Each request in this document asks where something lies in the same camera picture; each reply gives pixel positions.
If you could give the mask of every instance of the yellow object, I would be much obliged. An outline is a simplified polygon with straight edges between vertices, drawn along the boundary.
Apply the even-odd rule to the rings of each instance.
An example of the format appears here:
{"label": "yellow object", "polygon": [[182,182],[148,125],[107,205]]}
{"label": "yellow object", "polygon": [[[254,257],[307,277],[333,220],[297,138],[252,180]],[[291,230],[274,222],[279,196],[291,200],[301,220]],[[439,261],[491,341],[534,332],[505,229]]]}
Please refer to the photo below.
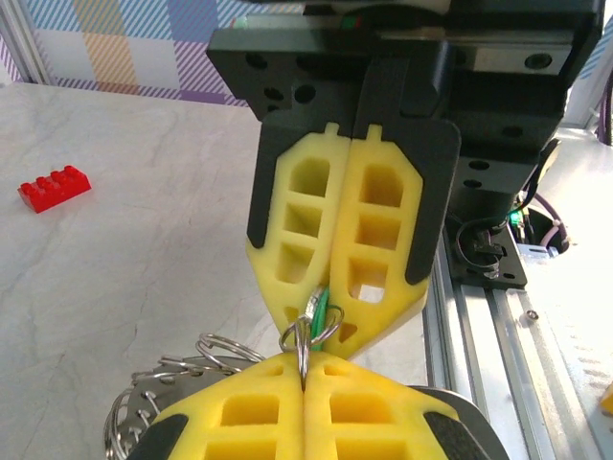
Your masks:
{"label": "yellow object", "polygon": [[447,404],[336,356],[274,356],[169,407],[189,417],[169,460],[446,460],[423,418]]}
{"label": "yellow object", "polygon": [[261,295],[284,331],[304,312],[318,285],[329,282],[329,254],[345,177],[350,139],[328,124],[310,133],[277,161],[263,248],[247,241]]}
{"label": "yellow object", "polygon": [[604,410],[608,410],[609,413],[613,415],[613,384],[611,384],[608,390],[606,390],[606,393],[604,393],[601,405]]}
{"label": "yellow object", "polygon": [[324,351],[350,357],[423,308],[428,280],[411,286],[404,276],[422,187],[381,126],[352,141],[330,264],[330,302],[345,321]]}

